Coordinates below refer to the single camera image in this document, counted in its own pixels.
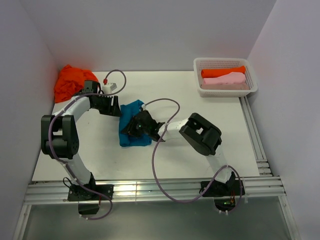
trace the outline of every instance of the white connector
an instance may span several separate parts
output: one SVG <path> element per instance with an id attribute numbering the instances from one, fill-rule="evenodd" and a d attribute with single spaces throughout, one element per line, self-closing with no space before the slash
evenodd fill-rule
<path id="1" fill-rule="evenodd" d="M 104 92 L 104 94 L 112 94 L 112 91 L 115 90 L 116 88 L 117 88 L 117 84 L 115 84 L 114 82 L 110 82 L 102 85 L 102 91 Z"/>

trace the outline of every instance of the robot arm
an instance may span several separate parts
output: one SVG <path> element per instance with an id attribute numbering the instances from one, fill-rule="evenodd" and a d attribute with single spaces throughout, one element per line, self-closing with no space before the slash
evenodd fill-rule
<path id="1" fill-rule="evenodd" d="M 133 137 L 147 134 L 152 140 L 158 141 L 167 128 L 164 140 L 184 138 L 199 154 L 206 157 L 212 170 L 216 173 L 222 166 L 227 165 L 221 147 L 221 131 L 198 113 L 192 113 L 187 119 L 170 122 L 156 122 L 150 113 L 143 109 L 135 115 L 129 124 L 121 131 Z M 235 180 L 229 168 L 223 169 L 215 178 L 217 182 L 231 186 Z"/>
<path id="2" fill-rule="evenodd" d="M 78 93 L 97 93 L 98 83 L 95 81 L 85 81 L 84 89 Z M 82 185 L 94 184 L 92 173 L 85 167 L 81 157 L 79 156 L 79 138 L 76 128 L 77 120 L 88 110 L 97 109 L 100 114 L 109 116 L 121 116 L 118 104 L 118 97 L 106 97 L 101 95 L 91 95 L 78 99 L 67 111 L 65 111 L 53 125 L 52 144 L 57 156 L 68 164 Z M 50 155 L 54 159 L 49 147 L 49 125 L 54 118 L 63 109 L 55 112 L 53 115 L 44 115 L 41 119 L 41 150 L 44 154 Z M 78 185 L 72 178 L 71 173 L 66 168 L 66 164 L 61 163 L 71 178 L 74 185 Z"/>

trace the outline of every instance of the metal frame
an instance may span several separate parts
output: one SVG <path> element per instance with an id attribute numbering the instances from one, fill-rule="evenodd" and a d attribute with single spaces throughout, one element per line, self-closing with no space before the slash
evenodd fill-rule
<path id="1" fill-rule="evenodd" d="M 298 228 L 288 205 L 281 178 L 279 176 L 273 176 L 271 172 L 247 97 L 241 97 L 240 104 L 260 173 L 260 177 L 242 178 L 246 192 L 244 196 L 245 202 L 248 202 L 248 198 L 253 197 L 279 197 L 291 239 L 300 240 Z M 180 200 L 186 200 L 197 196 L 201 188 L 200 182 L 208 180 L 208 178 L 164 179 L 160 182 L 162 187 L 171 196 Z M 161 193 L 154 180 L 108 180 L 98 181 L 97 184 L 114 185 L 113 202 L 170 201 Z M 13 239 L 22 239 L 32 205 L 78 204 L 78 202 L 68 202 L 67 197 L 68 189 L 61 181 L 34 182 L 29 184 Z"/>

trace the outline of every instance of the glass panel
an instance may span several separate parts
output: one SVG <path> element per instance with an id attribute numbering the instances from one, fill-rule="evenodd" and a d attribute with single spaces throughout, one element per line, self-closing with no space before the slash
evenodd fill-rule
<path id="1" fill-rule="evenodd" d="M 235 212 L 218 214 L 212 199 L 192 204 L 115 203 L 109 216 L 86 221 L 77 205 L 35 205 L 24 240 L 287 240 L 277 197 L 249 198 Z M 100 211 L 106 211 L 104 204 Z"/>

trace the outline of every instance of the white table surface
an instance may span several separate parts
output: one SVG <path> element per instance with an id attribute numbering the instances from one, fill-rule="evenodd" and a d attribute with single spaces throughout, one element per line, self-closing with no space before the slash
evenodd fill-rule
<path id="1" fill-rule="evenodd" d="M 94 72 L 99 81 L 106 72 Z M 126 88 L 118 94 L 119 104 L 137 99 L 147 103 L 158 98 L 172 98 L 181 105 L 173 121 L 199 113 L 222 131 L 223 154 L 229 165 L 242 177 L 258 177 L 253 147 L 238 98 L 202 98 L 196 89 L 193 71 L 132 71 L 126 72 Z M 120 88 L 123 77 L 112 73 L 109 82 Z M 54 105 L 53 112 L 67 102 Z M 166 121 L 177 109 L 173 102 L 160 101 L 147 108 L 151 116 Z M 118 137 L 119 118 L 100 115 L 95 109 L 84 113 L 76 123 L 79 154 L 96 180 L 153 179 L 151 155 L 155 146 L 121 147 Z M 161 143 L 155 155 L 156 172 L 162 179 L 210 178 L 214 175 L 206 158 L 197 153 L 183 138 Z M 40 152 L 33 181 L 61 181 L 67 177 L 64 168 Z"/>

